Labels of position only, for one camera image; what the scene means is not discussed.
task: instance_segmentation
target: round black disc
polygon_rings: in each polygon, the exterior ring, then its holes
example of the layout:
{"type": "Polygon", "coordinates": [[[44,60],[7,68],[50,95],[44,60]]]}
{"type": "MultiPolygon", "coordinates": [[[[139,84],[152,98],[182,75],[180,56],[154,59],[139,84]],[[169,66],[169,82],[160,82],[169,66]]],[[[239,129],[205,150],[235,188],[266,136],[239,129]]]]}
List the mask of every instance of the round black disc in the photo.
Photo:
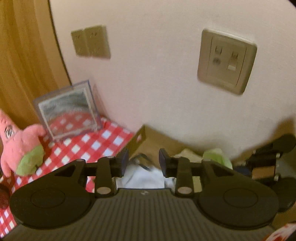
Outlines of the round black disc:
{"type": "Polygon", "coordinates": [[[279,209],[278,197],[269,187],[235,176],[212,180],[203,188],[198,203],[213,221],[233,229],[266,226],[279,209]]]}
{"type": "Polygon", "coordinates": [[[25,226],[57,228],[82,217],[91,204],[89,193],[68,177],[52,177],[18,189],[10,199],[14,217],[25,226]]]}

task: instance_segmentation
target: power socket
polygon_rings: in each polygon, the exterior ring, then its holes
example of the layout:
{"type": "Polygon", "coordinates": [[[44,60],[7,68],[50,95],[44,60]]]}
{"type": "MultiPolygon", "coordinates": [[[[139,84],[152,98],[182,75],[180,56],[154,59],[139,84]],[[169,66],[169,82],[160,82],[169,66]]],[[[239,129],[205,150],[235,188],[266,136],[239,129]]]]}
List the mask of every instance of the power socket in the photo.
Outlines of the power socket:
{"type": "Polygon", "coordinates": [[[94,26],[84,30],[86,42],[91,56],[110,59],[110,49],[106,26],[94,26]]]}
{"type": "Polygon", "coordinates": [[[86,42],[85,32],[82,29],[75,30],[71,32],[71,36],[76,54],[79,56],[90,56],[89,48],[86,42]]]}

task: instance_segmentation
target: patrick star plush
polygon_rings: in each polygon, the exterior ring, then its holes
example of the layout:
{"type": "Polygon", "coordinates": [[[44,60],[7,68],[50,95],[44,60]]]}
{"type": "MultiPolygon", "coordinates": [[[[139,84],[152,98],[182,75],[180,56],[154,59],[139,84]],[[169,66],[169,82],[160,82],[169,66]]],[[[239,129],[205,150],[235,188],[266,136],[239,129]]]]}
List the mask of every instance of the patrick star plush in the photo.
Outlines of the patrick star plush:
{"type": "Polygon", "coordinates": [[[1,168],[6,177],[11,170],[19,176],[34,174],[43,163],[44,149],[38,137],[46,131],[40,124],[19,129],[15,123],[0,110],[0,137],[3,142],[1,168]]]}

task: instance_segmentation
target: plush toy eye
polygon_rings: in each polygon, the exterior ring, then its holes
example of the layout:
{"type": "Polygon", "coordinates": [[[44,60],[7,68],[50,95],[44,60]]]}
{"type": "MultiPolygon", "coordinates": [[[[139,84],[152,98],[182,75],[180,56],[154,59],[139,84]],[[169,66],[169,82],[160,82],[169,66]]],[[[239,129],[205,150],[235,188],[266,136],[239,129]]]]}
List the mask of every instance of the plush toy eye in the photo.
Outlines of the plush toy eye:
{"type": "Polygon", "coordinates": [[[6,138],[9,139],[10,137],[12,137],[14,135],[14,131],[12,129],[12,126],[7,126],[5,128],[5,134],[6,134],[6,138]]]}

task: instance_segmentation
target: white wall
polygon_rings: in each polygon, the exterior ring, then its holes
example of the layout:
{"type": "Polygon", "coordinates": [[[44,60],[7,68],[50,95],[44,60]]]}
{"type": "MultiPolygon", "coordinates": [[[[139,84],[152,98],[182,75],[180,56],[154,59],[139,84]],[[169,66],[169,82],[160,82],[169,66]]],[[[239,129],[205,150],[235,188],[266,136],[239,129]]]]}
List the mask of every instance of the white wall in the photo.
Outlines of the white wall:
{"type": "Polygon", "coordinates": [[[288,0],[50,0],[73,83],[90,79],[112,120],[143,123],[202,150],[235,157],[296,113],[296,8],[288,0]],[[75,54],[70,32],[107,26],[111,60],[75,54]],[[197,80],[203,28],[254,41],[245,93],[197,80]]]}

